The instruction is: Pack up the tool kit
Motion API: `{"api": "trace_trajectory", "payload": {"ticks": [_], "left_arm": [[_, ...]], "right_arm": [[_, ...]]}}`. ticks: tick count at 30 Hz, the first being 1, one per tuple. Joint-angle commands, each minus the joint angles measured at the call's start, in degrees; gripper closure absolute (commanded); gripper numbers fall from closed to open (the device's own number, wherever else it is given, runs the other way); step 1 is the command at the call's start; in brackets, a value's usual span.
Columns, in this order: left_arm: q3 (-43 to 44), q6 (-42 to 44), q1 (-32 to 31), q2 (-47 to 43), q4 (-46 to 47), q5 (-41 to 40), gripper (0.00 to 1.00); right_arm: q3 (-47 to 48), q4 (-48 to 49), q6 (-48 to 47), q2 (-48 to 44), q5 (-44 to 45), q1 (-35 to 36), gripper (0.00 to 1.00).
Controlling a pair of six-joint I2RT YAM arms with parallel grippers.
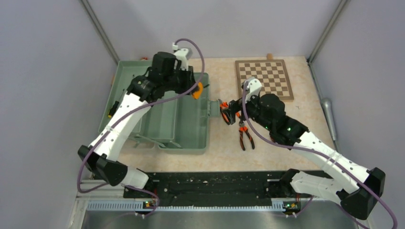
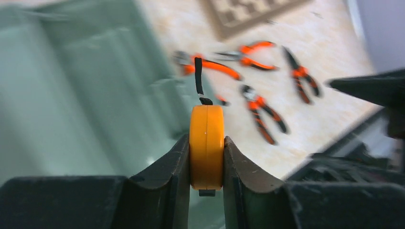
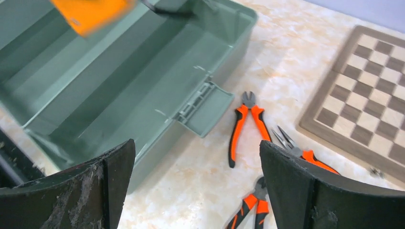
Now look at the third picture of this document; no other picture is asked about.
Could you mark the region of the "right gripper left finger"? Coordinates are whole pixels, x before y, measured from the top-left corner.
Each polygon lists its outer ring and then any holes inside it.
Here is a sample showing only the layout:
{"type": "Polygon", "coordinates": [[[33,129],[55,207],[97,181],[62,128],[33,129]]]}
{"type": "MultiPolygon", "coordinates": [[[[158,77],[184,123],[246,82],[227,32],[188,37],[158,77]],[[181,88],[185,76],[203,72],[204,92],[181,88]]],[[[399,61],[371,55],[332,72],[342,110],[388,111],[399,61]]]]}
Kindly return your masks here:
{"type": "Polygon", "coordinates": [[[136,157],[126,142],[53,175],[0,190],[3,229],[115,229],[136,157]]]}

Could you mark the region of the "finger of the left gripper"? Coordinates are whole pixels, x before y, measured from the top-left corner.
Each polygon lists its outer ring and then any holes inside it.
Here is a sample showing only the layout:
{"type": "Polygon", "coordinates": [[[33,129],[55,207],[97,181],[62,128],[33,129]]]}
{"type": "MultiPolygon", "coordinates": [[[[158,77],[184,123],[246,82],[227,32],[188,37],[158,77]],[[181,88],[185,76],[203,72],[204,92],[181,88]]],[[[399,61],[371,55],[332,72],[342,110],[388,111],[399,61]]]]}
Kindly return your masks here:
{"type": "Polygon", "coordinates": [[[44,173],[1,131],[0,187],[13,188],[43,177],[44,173]]]}

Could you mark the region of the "green plastic toolbox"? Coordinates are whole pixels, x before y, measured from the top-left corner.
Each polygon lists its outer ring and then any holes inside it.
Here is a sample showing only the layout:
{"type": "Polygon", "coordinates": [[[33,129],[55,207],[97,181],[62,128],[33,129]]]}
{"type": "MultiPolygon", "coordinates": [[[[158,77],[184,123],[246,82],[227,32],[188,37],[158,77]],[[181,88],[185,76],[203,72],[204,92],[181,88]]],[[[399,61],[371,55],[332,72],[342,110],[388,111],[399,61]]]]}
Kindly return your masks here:
{"type": "Polygon", "coordinates": [[[132,138],[129,192],[184,134],[205,137],[231,105],[222,88],[243,59],[257,13],[232,0],[139,4],[84,38],[47,0],[0,3],[0,105],[36,144],[49,174],[132,138]]]}

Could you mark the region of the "orange tape measure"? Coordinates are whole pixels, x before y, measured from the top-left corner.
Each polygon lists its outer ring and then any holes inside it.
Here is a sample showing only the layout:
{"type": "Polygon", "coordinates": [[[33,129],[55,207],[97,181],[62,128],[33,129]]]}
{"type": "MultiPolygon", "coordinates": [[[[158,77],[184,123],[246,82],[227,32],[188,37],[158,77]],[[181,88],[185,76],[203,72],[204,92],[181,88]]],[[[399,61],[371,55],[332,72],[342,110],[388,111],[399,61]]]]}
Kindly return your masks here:
{"type": "Polygon", "coordinates": [[[73,31],[86,37],[133,10],[137,0],[51,0],[73,31]]]}

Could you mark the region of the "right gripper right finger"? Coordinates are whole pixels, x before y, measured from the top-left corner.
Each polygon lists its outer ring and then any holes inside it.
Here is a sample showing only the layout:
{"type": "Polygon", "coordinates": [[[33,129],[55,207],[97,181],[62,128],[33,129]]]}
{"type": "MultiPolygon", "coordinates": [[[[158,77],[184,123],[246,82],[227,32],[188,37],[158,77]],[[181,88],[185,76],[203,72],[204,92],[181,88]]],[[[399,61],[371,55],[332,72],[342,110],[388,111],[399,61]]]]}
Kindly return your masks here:
{"type": "Polygon", "coordinates": [[[260,143],[262,171],[280,229],[402,229],[405,193],[336,175],[260,143]]]}

